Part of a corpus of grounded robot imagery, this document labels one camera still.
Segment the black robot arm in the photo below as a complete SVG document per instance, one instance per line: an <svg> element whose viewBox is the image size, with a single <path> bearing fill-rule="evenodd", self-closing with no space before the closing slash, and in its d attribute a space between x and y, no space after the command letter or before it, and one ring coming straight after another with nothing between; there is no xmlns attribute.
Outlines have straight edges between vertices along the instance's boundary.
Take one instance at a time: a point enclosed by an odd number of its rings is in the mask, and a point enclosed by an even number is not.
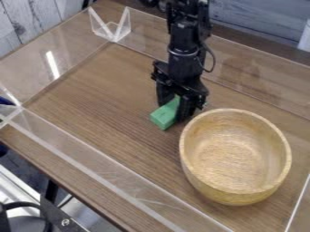
<svg viewBox="0 0 310 232"><path fill-rule="evenodd" d="M175 96L179 97L175 122L190 118L201 110L210 91L202 83L206 55L214 52L206 40L211 36L209 0L173 0L166 4L169 62L155 61L151 79L157 83L158 104L163 106Z"/></svg>

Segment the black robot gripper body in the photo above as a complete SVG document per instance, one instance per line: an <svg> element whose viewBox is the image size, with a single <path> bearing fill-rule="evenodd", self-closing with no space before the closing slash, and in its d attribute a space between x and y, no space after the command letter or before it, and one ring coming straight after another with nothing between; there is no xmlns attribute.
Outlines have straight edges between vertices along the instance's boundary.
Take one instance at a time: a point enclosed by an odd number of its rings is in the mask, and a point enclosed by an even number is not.
<svg viewBox="0 0 310 232"><path fill-rule="evenodd" d="M174 96L183 94L209 95L201 81L205 72L206 49L194 51L169 49L169 62L155 61L151 79L174 87Z"/></svg>

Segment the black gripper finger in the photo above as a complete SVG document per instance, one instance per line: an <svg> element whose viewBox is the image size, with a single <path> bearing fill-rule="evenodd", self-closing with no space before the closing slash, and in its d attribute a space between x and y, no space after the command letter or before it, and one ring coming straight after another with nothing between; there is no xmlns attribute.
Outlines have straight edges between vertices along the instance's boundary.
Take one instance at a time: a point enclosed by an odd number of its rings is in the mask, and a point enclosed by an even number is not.
<svg viewBox="0 0 310 232"><path fill-rule="evenodd" d="M194 115L195 110L201 110L206 103L206 95L183 94L177 95L175 121L182 122Z"/></svg>
<svg viewBox="0 0 310 232"><path fill-rule="evenodd" d="M157 82L157 96L158 104L159 106L163 106L175 97L174 87L161 82Z"/></svg>

